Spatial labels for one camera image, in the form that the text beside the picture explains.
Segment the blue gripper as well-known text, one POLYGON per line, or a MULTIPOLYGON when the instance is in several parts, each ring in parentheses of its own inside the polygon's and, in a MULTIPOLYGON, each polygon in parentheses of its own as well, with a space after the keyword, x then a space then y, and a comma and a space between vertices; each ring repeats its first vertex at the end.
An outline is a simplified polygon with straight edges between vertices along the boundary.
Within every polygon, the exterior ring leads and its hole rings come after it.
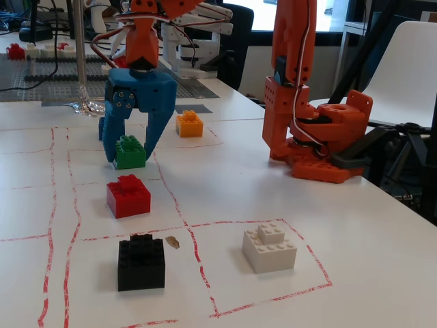
POLYGON ((115 146, 125 135, 125 120, 133 109, 148 113, 144 149, 148 160, 175 108, 177 83, 167 73, 113 68, 105 87, 102 142, 107 161, 115 160, 115 146))

